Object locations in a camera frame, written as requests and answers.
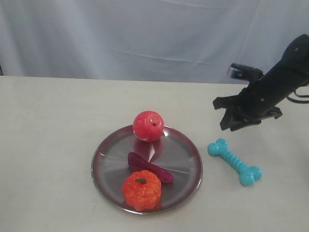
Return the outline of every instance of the silver tray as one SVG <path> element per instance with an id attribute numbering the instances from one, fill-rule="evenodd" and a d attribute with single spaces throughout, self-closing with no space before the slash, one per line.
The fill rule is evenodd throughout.
<path id="1" fill-rule="evenodd" d="M 169 170 L 172 184 L 162 184 L 160 207 L 138 212 L 126 205 L 121 192 L 125 179 L 132 173 L 128 167 L 129 152 Z M 110 134 L 98 146 L 91 163 L 91 175 L 99 192 L 112 204 L 135 214 L 170 210 L 191 197 L 202 181 L 202 160 L 195 145 L 181 132 L 164 127 L 164 135 L 153 143 L 140 141 L 132 125 Z"/>

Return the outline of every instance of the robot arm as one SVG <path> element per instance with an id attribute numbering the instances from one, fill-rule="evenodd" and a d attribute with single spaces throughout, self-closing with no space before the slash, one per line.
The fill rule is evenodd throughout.
<path id="1" fill-rule="evenodd" d="M 276 105 L 299 87 L 309 84 L 309 36 L 301 35 L 286 48 L 281 60 L 265 75 L 257 68 L 233 63 L 230 77 L 249 85 L 238 95 L 218 97 L 215 109 L 226 109 L 221 130 L 258 125 L 263 119 L 282 116 Z"/>

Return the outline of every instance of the table surface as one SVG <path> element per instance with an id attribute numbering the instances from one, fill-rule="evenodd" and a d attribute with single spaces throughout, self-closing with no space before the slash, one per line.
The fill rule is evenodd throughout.
<path id="1" fill-rule="evenodd" d="M 217 96 L 242 85 L 0 78 L 0 231 L 304 232 L 309 228 L 309 107 L 282 101 L 280 119 L 221 131 Z M 203 182 L 174 210 L 138 216 L 100 196 L 90 174 L 99 143 L 137 113 L 159 112 L 199 149 Z M 263 177 L 253 187 L 207 153 L 218 138 Z"/>

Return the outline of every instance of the toy pumpkin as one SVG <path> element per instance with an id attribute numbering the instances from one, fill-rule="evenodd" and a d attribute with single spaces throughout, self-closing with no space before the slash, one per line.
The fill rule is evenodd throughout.
<path id="1" fill-rule="evenodd" d="M 154 209 L 161 199 L 161 181 L 150 171 L 134 172 L 125 180 L 122 193 L 135 210 Z"/>

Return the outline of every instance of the white curtain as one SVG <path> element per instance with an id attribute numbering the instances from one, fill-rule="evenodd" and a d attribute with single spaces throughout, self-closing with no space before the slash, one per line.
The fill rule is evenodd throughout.
<path id="1" fill-rule="evenodd" d="M 309 34 L 308 0 L 0 0 L 5 75 L 229 83 Z"/>

